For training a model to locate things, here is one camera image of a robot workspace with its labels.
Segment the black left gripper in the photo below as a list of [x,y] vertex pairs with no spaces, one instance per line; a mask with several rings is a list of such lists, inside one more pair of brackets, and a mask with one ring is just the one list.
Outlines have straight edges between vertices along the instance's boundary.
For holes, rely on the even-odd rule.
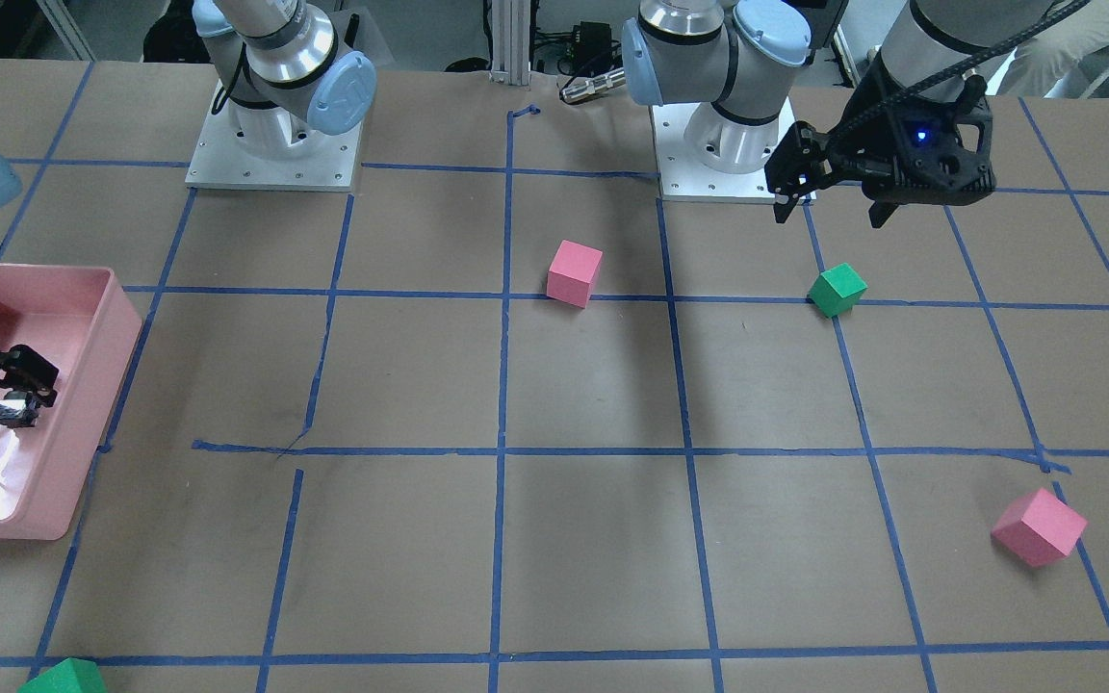
[[793,123],[764,166],[775,222],[787,222],[800,200],[841,180],[862,183],[874,230],[908,203],[964,206],[989,196],[997,176],[986,82],[968,77],[958,85],[962,92],[950,101],[910,96],[846,131],[851,119],[899,92],[889,77],[866,77],[846,102],[831,144],[808,122]]

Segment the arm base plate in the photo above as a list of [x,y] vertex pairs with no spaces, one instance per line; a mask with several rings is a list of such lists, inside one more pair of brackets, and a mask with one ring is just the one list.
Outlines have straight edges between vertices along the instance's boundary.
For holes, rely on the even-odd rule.
[[723,118],[711,104],[650,108],[660,196],[673,202],[773,205],[764,171],[795,122],[791,102],[759,126]]
[[350,193],[365,123],[340,135],[312,130],[281,108],[230,101],[210,113],[191,154],[190,188]]

